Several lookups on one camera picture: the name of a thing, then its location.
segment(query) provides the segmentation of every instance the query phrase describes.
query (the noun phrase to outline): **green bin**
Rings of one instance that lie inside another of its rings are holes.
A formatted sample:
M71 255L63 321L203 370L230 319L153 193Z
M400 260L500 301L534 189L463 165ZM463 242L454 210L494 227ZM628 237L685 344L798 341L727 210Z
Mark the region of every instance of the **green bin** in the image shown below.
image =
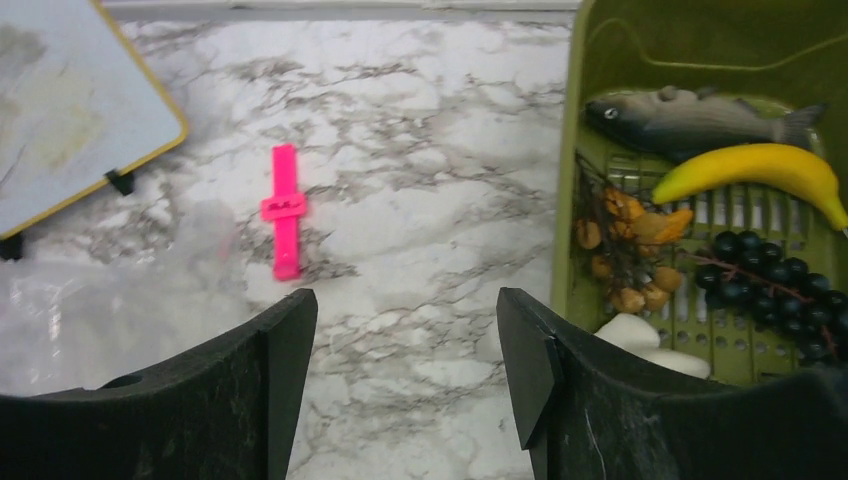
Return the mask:
M572 324L594 332L613 313L584 268L572 240L580 151L625 190L649 188L672 164L638 154L591 130L582 106L599 95L714 86L779 114L820 102L830 107L816 128L816 150L848 179L848 2L840 0L584 0L571 40L551 305ZM848 185L843 187L843 203ZM844 289L848 240L811 207L779 191L734 185L686 200L696 213L681 247L693 251L711 235L748 228L783 244ZM744 316L698 315L690 279L665 313L647 317L663 346L704 358L713 378L746 385L798 365L792 342L761 331Z

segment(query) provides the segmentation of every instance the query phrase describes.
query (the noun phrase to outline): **whiteboard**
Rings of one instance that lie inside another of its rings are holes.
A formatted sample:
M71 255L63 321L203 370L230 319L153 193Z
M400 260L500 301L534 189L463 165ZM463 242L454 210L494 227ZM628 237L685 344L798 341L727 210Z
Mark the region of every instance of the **whiteboard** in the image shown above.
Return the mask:
M94 1L0 1L0 238L185 139L182 114Z

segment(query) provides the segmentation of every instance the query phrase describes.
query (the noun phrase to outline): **pink strap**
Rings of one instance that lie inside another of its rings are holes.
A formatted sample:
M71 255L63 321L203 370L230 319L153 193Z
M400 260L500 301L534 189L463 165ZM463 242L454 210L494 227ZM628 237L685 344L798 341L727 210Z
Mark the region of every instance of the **pink strap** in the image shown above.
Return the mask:
M297 191L297 149L286 144L273 150L274 195L262 200L259 215L274 222L274 277L300 278L297 217L306 213L306 196Z

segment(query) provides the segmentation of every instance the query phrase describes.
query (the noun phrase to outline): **fish tail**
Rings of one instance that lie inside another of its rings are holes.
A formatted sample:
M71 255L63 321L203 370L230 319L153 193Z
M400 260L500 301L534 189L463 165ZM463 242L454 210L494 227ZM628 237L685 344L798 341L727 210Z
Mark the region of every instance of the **fish tail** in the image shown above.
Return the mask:
M783 121L783 132L778 141L804 150L811 150L812 144L807 129L819 121L827 107L828 104L826 103L810 105L783 117L781 119Z

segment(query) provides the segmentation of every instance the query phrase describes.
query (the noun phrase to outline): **black grape bunch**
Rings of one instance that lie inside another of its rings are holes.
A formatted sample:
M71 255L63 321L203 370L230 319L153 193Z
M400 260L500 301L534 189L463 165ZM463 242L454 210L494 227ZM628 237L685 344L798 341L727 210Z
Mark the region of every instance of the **black grape bunch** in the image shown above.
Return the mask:
M710 310L732 309L795 343L803 365L848 360L848 296L807 262L784 257L783 249L752 231L721 232L695 284Z

